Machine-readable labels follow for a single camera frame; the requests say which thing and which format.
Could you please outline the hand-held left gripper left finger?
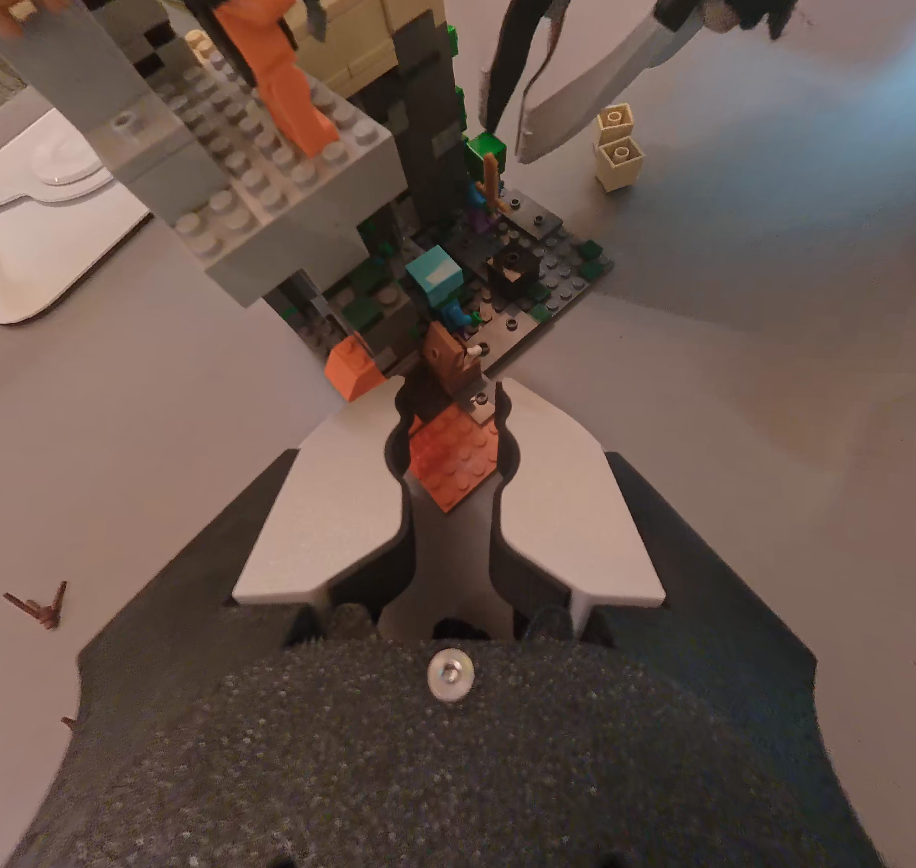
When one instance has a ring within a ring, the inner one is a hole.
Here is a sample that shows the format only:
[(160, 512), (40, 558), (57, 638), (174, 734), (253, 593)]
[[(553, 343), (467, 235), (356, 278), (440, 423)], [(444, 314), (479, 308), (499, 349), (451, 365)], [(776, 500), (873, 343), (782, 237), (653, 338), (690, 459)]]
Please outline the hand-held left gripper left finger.
[(329, 416), (302, 443), (233, 588), (241, 605), (364, 606), (377, 621), (411, 583), (416, 540), (404, 378)]

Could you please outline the tan toy brick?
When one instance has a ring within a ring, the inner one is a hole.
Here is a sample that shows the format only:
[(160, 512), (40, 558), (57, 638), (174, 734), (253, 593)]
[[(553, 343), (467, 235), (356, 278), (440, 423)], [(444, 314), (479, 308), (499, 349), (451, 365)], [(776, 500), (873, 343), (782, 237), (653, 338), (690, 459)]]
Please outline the tan toy brick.
[(644, 154), (631, 136), (599, 144), (594, 150), (594, 174), (606, 193), (635, 184)]
[(594, 145), (612, 144), (631, 135), (634, 117), (628, 103), (601, 108), (594, 125)]

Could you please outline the orange toy minifigure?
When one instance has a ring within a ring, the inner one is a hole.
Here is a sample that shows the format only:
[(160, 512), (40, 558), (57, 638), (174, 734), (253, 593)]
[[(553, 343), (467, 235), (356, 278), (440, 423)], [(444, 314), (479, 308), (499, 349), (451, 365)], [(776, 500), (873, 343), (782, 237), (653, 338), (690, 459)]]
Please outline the orange toy minifigure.
[(184, 0), (197, 15), (211, 14), (252, 73), (275, 125), (314, 158), (339, 140), (335, 124), (312, 103), (311, 86), (281, 27), (296, 0)]

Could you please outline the toy brick building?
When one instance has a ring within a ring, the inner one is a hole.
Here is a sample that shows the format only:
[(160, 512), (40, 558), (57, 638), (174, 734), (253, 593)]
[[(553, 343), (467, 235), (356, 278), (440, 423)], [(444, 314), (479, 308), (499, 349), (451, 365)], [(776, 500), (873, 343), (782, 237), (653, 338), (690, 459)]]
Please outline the toy brick building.
[[(2, 61), (83, 135), (242, 306), (269, 302), (326, 358), (347, 400), (415, 375), (413, 473), (450, 511), (496, 468), (487, 372), (614, 266), (593, 240), (505, 187), (508, 210), (465, 218), (464, 92), (443, 0), (322, 0), (326, 39), (296, 0), (281, 27), (339, 140), (310, 158), (261, 100), (211, 14), (184, 0), (9, 0)], [(430, 321), (406, 264), (440, 245), (483, 324)]]

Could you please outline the teal-headed toy figure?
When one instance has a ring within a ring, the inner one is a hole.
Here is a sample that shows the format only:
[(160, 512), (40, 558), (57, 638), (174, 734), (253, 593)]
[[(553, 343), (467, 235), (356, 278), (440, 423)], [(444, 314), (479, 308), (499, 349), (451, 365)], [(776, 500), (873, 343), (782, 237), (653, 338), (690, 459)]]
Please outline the teal-headed toy figure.
[(467, 288), (464, 270), (440, 245), (409, 261), (405, 281), (430, 321), (439, 321), (448, 333), (463, 331), (469, 337), (483, 320), (471, 308), (472, 293)]

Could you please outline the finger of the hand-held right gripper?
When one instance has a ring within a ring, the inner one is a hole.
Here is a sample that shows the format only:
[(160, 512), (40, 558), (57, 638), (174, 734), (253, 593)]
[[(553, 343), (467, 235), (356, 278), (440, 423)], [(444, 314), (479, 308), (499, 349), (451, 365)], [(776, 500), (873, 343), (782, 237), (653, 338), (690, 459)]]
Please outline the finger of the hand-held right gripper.
[(652, 13), (567, 18), (548, 61), (522, 93), (515, 155), (532, 164), (575, 137), (643, 72), (668, 61), (703, 27), (699, 6), (671, 29)]
[(553, 55), (572, 0), (510, 0), (503, 17), (492, 63), (481, 84), (480, 120), (487, 132), (494, 132), (522, 76), (531, 42), (541, 20), (549, 22), (548, 53)]

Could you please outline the green-headed toy zombie figure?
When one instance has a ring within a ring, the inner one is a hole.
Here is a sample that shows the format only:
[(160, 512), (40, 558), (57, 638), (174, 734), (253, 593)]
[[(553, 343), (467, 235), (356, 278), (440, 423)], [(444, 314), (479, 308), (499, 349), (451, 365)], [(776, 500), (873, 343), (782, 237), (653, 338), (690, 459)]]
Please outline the green-headed toy zombie figure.
[(464, 167), (468, 175), (464, 208), (465, 218), (471, 229), (479, 234), (491, 231), (503, 215), (503, 213), (491, 215), (487, 211), (484, 200), (476, 187), (476, 183), (484, 180), (483, 156), (488, 152), (494, 153), (498, 159), (502, 180), (501, 197), (508, 208), (505, 200), (505, 183), (502, 178), (503, 170), (506, 167), (507, 146), (496, 136), (487, 132), (482, 132), (472, 139), (464, 137)]

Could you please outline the white book stand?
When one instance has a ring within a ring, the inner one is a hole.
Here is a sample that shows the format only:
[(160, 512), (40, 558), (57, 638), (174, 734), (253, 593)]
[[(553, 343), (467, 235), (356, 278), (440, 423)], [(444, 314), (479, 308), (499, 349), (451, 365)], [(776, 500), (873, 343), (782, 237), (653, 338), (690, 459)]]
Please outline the white book stand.
[(1, 324), (48, 311), (149, 216), (50, 109), (2, 146)]

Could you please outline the orange toy sword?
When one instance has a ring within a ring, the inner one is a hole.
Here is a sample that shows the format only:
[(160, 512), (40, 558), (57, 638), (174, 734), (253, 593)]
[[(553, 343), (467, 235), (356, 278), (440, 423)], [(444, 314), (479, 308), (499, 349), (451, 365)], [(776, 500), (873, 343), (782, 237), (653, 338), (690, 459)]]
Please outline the orange toy sword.
[(476, 183), (476, 187), (484, 200), (487, 211), (491, 215), (505, 213), (508, 208), (501, 197), (502, 180), (498, 159), (494, 153), (488, 152), (484, 154), (483, 171), (484, 180)]

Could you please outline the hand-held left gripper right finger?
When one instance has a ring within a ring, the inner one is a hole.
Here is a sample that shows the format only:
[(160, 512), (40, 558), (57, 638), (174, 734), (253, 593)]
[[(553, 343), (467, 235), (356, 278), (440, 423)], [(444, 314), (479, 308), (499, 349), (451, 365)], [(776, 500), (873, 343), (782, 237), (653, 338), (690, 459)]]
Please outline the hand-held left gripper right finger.
[(518, 619), (597, 607), (656, 609), (662, 586), (598, 439), (513, 378), (497, 383), (490, 581)]

